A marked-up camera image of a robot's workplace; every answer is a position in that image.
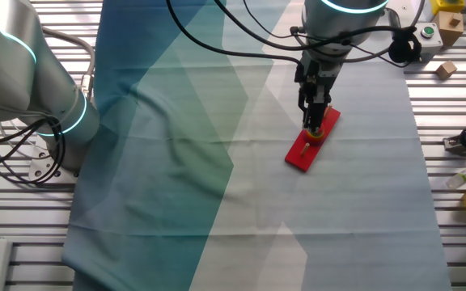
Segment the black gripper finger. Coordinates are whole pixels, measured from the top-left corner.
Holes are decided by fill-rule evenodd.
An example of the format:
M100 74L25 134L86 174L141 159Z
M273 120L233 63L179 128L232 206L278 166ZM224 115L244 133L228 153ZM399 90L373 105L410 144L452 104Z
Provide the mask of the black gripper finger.
M313 102L304 101L300 105L300 109L303 112L303 129L309 133L313 132L314 127L311 125L311 110L313 109Z
M326 109L325 103L312 104L312 132L318 133L324 118L324 111Z

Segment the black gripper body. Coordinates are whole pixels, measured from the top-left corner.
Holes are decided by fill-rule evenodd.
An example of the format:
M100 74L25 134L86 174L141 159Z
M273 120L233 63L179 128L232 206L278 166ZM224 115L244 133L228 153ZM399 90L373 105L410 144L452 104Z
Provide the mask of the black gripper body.
M299 84L299 108L305 108L305 103L331 103L330 91L340 70L340 63L303 52L294 75L294 81Z

